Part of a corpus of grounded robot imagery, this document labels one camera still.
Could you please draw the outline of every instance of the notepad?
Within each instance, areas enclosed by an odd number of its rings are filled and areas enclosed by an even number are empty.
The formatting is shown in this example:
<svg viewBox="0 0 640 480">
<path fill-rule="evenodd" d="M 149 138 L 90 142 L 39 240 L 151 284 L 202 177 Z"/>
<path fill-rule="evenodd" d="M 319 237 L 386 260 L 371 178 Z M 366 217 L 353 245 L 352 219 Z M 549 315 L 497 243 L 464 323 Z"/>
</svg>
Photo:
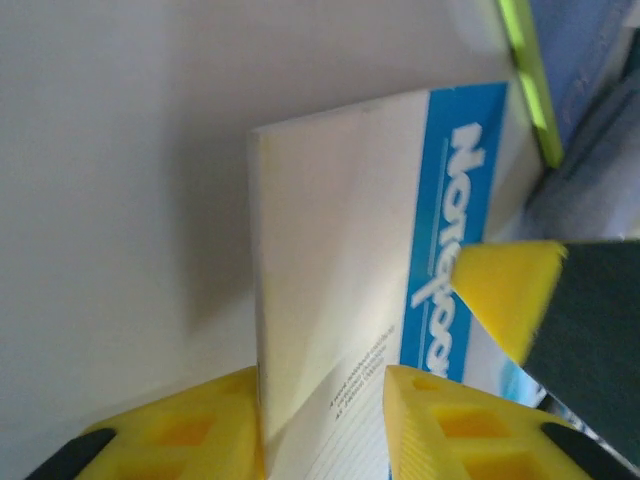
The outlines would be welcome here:
<svg viewBox="0 0 640 480">
<path fill-rule="evenodd" d="M 487 358 L 441 277 L 482 239 L 506 94 L 423 90 L 251 133 L 269 478 L 387 479 L 384 367 L 466 381 Z"/>
</svg>

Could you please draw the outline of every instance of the yellow sponge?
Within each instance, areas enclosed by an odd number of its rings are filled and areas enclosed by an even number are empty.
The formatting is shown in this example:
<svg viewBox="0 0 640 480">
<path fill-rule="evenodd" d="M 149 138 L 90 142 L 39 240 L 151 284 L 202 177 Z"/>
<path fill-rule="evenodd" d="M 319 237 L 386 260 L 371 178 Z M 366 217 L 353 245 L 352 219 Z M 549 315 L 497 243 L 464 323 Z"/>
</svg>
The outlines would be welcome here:
<svg viewBox="0 0 640 480">
<path fill-rule="evenodd" d="M 563 420 L 429 373 L 387 367 L 393 480 L 588 480 L 541 431 Z"/>
<path fill-rule="evenodd" d="M 115 437 L 78 480 L 264 478 L 256 369 L 240 370 L 91 426 Z"/>
<path fill-rule="evenodd" d="M 460 251 L 451 285 L 505 353 L 522 365 L 566 257 L 566 247 L 552 241 L 470 245 Z"/>
</svg>

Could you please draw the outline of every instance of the yellow foam pad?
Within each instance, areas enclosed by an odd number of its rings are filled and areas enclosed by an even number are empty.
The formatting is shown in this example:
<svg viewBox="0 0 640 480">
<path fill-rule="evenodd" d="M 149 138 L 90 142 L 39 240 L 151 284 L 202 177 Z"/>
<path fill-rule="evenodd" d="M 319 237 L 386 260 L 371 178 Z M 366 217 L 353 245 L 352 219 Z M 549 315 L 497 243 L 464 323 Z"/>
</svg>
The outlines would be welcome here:
<svg viewBox="0 0 640 480">
<path fill-rule="evenodd" d="M 463 247 L 451 285 L 496 343 L 522 364 L 566 256 L 566 248 L 552 241 Z"/>
<path fill-rule="evenodd" d="M 540 430 L 564 420 L 410 367 L 387 367 L 393 480 L 589 480 Z"/>
<path fill-rule="evenodd" d="M 92 425 L 117 434 L 78 480 L 260 480 L 256 368 Z"/>
</svg>

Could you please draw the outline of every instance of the blue fabric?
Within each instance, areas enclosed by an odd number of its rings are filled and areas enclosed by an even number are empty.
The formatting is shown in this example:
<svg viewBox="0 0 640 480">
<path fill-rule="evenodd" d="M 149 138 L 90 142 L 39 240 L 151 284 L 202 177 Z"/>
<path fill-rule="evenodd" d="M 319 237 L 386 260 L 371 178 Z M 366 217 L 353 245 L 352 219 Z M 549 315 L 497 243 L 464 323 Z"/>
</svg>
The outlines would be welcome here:
<svg viewBox="0 0 640 480">
<path fill-rule="evenodd" d="M 530 0 L 565 149 L 596 93 L 597 81 L 632 4 L 633 0 Z"/>
<path fill-rule="evenodd" d="M 626 236 L 640 215 L 640 70 L 587 118 L 560 168 L 532 197 L 525 236 Z"/>
</svg>

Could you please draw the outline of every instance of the square hole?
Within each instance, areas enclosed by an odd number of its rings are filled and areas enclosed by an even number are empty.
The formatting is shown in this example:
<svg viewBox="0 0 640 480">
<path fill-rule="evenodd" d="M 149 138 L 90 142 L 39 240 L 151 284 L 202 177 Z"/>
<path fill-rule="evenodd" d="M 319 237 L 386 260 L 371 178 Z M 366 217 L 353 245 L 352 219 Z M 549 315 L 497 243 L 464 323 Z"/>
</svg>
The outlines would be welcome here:
<svg viewBox="0 0 640 480">
<path fill-rule="evenodd" d="M 178 480 L 186 462 L 124 464 L 118 471 L 118 480 Z"/>
<path fill-rule="evenodd" d="M 476 454 L 462 463 L 472 480 L 548 480 L 538 462 L 526 452 Z"/>
<path fill-rule="evenodd" d="M 432 391 L 438 389 L 434 384 L 421 377 L 413 379 L 413 388 L 420 391 Z"/>
<path fill-rule="evenodd" d="M 449 438 L 502 438 L 509 431 L 502 421 L 476 407 L 439 407 L 433 410 L 436 420 Z"/>
<path fill-rule="evenodd" d="M 151 436 L 153 445 L 161 446 L 191 446 L 195 447 L 204 442 L 211 429 L 214 419 L 211 416 L 180 416 L 175 415 L 160 424 Z"/>
</svg>

